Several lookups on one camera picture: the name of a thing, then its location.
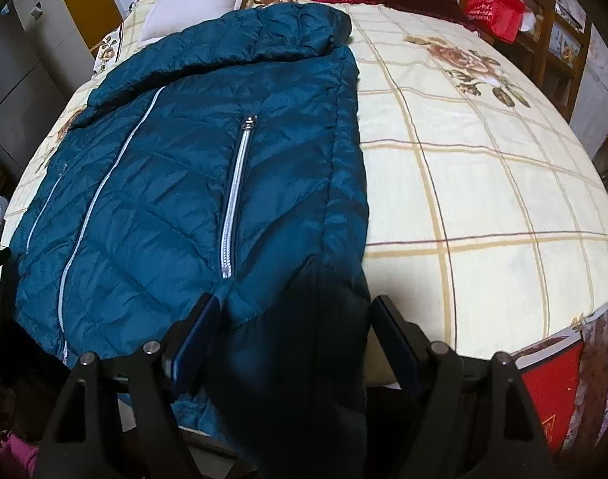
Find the teal quilted down jacket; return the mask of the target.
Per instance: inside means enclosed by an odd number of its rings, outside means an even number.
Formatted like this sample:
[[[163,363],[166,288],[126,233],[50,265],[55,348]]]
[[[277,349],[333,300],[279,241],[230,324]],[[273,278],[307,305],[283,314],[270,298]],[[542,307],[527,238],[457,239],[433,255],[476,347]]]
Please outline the teal quilted down jacket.
[[[359,469],[370,296],[349,16],[281,3],[131,56],[15,229],[15,318],[49,355],[128,355],[205,293],[225,316],[178,421],[262,465]]]

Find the red bed base panel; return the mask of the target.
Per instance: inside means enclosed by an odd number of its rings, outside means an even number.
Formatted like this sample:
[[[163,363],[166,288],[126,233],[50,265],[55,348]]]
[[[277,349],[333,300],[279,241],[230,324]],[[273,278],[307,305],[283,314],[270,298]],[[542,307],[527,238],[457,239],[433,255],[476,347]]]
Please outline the red bed base panel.
[[[553,455],[561,451],[574,412],[583,351],[580,337],[553,337],[552,345],[516,355],[517,369],[529,392]]]

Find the grey refrigerator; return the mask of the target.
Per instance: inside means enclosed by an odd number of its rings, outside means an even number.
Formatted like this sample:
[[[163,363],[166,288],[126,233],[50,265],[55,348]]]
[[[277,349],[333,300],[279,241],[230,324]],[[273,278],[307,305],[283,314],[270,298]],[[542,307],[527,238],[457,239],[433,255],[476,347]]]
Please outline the grey refrigerator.
[[[65,104],[10,6],[0,14],[0,166],[21,177]]]

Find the wooden chair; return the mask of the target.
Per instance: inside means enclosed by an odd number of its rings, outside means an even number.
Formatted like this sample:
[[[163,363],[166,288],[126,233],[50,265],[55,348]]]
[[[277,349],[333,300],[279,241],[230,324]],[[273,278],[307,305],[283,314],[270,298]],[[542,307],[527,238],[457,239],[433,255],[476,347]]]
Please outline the wooden chair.
[[[567,122],[578,97],[590,46],[592,22],[580,25],[558,0],[524,0],[535,14],[531,32],[518,32],[523,70]]]

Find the red plastic shopping bag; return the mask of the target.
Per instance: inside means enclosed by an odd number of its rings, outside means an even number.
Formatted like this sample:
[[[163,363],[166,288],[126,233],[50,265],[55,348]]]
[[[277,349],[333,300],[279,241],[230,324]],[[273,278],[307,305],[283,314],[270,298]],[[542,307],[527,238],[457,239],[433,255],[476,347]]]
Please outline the red plastic shopping bag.
[[[464,9],[476,27],[506,44],[515,41],[525,12],[521,0],[466,0]]]

